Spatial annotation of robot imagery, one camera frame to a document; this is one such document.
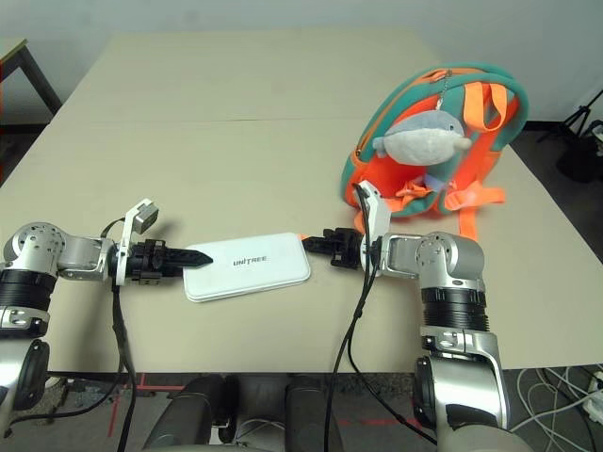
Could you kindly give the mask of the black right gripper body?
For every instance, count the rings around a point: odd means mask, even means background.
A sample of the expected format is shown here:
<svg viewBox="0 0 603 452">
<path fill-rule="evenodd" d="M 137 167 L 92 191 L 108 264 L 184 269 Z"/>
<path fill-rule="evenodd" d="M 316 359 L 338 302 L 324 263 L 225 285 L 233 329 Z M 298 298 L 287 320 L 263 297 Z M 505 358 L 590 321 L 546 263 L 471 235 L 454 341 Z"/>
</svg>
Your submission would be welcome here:
<svg viewBox="0 0 603 452">
<path fill-rule="evenodd" d="M 342 268 L 358 268 L 361 265 L 361 244 L 364 236 L 352 228 L 335 228 L 331 265 Z"/>
</svg>

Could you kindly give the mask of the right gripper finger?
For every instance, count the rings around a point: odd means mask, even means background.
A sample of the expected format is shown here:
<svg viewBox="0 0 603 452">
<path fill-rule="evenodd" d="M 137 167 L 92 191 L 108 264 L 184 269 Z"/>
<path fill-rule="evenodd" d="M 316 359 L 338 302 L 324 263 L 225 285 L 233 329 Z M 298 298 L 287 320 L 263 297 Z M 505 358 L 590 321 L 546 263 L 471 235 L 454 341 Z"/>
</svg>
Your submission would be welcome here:
<svg viewBox="0 0 603 452">
<path fill-rule="evenodd" d="M 303 239 L 303 247 L 312 253 L 334 254 L 337 249 L 337 241 L 329 237 L 309 236 Z"/>
</svg>

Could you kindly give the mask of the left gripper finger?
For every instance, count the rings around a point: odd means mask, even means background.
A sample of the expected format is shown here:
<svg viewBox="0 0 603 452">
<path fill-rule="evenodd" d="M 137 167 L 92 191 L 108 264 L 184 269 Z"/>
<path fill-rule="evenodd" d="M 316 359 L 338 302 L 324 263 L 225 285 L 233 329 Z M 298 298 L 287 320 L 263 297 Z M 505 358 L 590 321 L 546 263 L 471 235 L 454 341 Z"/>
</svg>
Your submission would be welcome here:
<svg viewBox="0 0 603 452">
<path fill-rule="evenodd" d="M 213 259 L 201 251 L 167 248 L 162 268 L 164 271 L 176 271 L 184 268 L 197 268 L 212 263 Z"/>
</svg>

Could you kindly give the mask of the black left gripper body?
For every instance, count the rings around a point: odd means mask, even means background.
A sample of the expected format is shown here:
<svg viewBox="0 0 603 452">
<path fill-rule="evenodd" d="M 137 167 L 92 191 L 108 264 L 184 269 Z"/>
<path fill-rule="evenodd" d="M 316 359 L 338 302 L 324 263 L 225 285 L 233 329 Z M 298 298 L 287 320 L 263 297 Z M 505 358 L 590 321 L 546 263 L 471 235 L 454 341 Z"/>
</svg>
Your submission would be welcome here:
<svg viewBox="0 0 603 452">
<path fill-rule="evenodd" d="M 171 276 L 165 240 L 147 239 L 131 246 L 125 277 L 139 285 L 156 285 Z"/>
</svg>

